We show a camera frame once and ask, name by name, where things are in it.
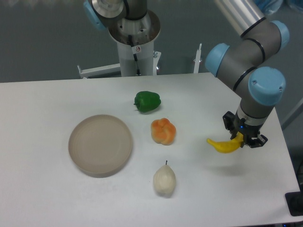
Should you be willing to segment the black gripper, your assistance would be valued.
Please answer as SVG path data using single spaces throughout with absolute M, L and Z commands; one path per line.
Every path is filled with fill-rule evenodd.
M 231 140 L 234 139 L 238 133 L 243 135 L 241 148 L 245 145 L 250 148 L 259 148 L 264 146 L 268 141 L 266 136 L 260 134 L 260 129 L 263 124 L 252 125 L 252 123 L 249 123 L 249 120 L 239 118 L 237 114 L 233 114 L 230 111 L 223 116 L 223 122 L 226 130 L 231 134 Z

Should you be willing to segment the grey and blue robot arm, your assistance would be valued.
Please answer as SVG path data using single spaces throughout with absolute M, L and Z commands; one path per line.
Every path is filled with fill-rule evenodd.
M 279 21 L 268 21 L 251 0 L 218 0 L 217 7 L 242 38 L 236 48 L 216 45 L 207 55 L 205 67 L 240 98 L 236 113 L 223 116 L 232 138 L 243 136 L 242 146 L 262 147 L 267 138 L 260 133 L 285 89 L 283 74 L 264 67 L 263 62 L 289 42 L 289 31 Z M 108 29 L 118 49 L 121 74 L 156 74 L 153 42 L 160 21 L 144 0 L 86 0 L 84 11 L 97 30 Z

